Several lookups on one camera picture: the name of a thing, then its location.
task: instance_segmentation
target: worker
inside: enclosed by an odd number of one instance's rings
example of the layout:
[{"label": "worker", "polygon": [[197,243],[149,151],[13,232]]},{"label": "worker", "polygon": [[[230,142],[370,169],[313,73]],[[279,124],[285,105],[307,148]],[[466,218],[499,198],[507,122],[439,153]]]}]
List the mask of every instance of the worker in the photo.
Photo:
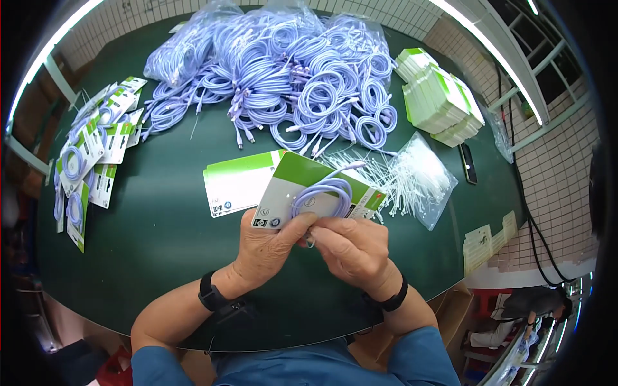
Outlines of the worker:
[{"label": "worker", "polygon": [[388,257],[387,228],[366,219],[318,219],[304,212],[280,231],[255,229],[251,226],[254,213],[250,209],[242,217],[235,261],[155,299],[139,314],[131,329],[134,386],[192,385],[174,355],[176,346],[213,310],[275,276],[294,244],[307,246],[303,239],[307,233],[330,272],[379,302],[386,327],[401,336],[392,349],[387,373],[360,367],[345,339],[338,338],[284,350],[212,355],[215,385],[460,384],[435,315]]},{"label": "worker", "polygon": [[496,309],[491,315],[498,323],[490,332],[467,332],[464,345],[472,347],[493,347],[501,345],[516,323],[526,321],[526,340],[532,333],[537,317],[552,317],[558,324],[566,321],[573,309],[564,288],[548,287],[515,288],[511,295],[501,294]]}]

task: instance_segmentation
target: black wristband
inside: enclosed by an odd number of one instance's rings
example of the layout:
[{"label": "black wristband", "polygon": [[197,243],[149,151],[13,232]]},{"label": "black wristband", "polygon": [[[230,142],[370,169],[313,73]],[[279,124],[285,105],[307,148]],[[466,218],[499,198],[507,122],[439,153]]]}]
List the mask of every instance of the black wristband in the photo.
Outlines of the black wristband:
[{"label": "black wristband", "polygon": [[214,271],[209,272],[201,278],[200,293],[198,294],[198,297],[207,310],[215,313],[232,301],[225,299],[223,295],[221,295],[221,292],[217,289],[217,286],[210,282],[210,279],[213,277],[213,273]]},{"label": "black wristband", "polygon": [[380,307],[387,313],[395,311],[397,308],[401,306],[404,302],[405,296],[408,294],[408,280],[405,279],[405,276],[401,275],[401,289],[399,293],[391,296],[388,300],[385,301],[375,301],[372,299],[367,292],[363,293],[363,299],[375,306]]}]

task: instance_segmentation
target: green table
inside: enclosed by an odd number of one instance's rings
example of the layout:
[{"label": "green table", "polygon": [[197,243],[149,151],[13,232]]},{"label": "green table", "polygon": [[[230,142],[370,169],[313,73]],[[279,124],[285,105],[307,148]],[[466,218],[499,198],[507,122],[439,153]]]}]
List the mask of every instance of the green table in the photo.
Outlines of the green table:
[{"label": "green table", "polygon": [[[110,42],[97,55],[82,87],[93,95],[108,83],[140,76],[150,52],[169,38],[170,28],[187,19],[188,15],[162,20]],[[423,46],[394,30],[386,32],[393,56],[404,48]],[[446,70],[463,78],[449,59],[430,52]],[[384,147],[391,151],[399,150],[415,132],[405,119],[402,84],[393,73],[391,104],[399,112],[399,123]],[[140,105],[155,86],[156,82],[145,86]],[[267,130],[254,130],[255,144],[246,141],[239,151],[226,117],[228,108],[229,102],[206,105],[192,140],[196,117],[190,110],[168,132],[127,150],[110,208],[88,207],[84,254],[65,232],[55,233],[53,184],[43,187],[37,257],[46,292],[83,317],[128,335],[150,301],[235,258],[242,212],[210,216],[202,171],[208,164],[278,145]],[[57,156],[74,116],[71,111],[62,117],[52,156]],[[523,217],[514,170],[496,150],[489,127],[467,141],[478,174],[476,186],[466,183],[457,148],[423,135],[459,184],[432,232],[411,216],[386,215],[385,225],[391,259],[428,300],[464,277],[466,232],[489,223],[495,233],[502,228],[502,217],[513,209],[520,222]],[[347,143],[341,140],[335,145],[331,150]],[[381,321],[362,304],[360,290],[328,272],[315,249],[295,247],[281,272],[247,298],[259,311],[255,320],[239,318],[221,325],[208,321],[181,346],[269,350],[322,342]]]}]

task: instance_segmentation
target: red stool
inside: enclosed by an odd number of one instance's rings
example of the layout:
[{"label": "red stool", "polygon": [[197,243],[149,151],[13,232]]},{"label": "red stool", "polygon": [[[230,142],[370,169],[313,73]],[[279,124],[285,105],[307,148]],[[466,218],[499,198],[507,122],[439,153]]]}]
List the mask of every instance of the red stool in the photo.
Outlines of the red stool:
[{"label": "red stool", "polygon": [[[120,359],[125,358],[129,361],[129,367],[122,369]],[[108,361],[96,373],[96,380],[100,386],[132,386],[133,385],[133,370],[130,365],[131,354],[120,346],[118,351],[109,357]]]},{"label": "red stool", "polygon": [[[513,289],[512,288],[496,288],[496,289],[489,289],[489,290],[472,290],[472,293],[474,293],[475,297],[479,298],[479,305],[478,305],[478,311],[472,314],[472,317],[474,317],[475,319],[485,319],[488,317],[491,317],[491,313],[494,311],[494,308],[496,306],[496,300],[498,295],[502,294],[502,293],[513,293]],[[493,306],[490,307],[489,306],[489,301],[493,299]]]}]

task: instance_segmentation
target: smartphone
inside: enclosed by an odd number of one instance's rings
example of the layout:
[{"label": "smartphone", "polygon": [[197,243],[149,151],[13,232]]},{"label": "smartphone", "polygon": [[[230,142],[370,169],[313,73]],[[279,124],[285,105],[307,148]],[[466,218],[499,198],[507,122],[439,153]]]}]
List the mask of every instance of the smartphone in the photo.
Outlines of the smartphone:
[{"label": "smartphone", "polygon": [[459,145],[459,153],[462,155],[466,181],[476,185],[478,180],[476,179],[476,170],[474,169],[474,162],[472,161],[472,153],[470,152],[470,148],[465,143],[462,143]]}]

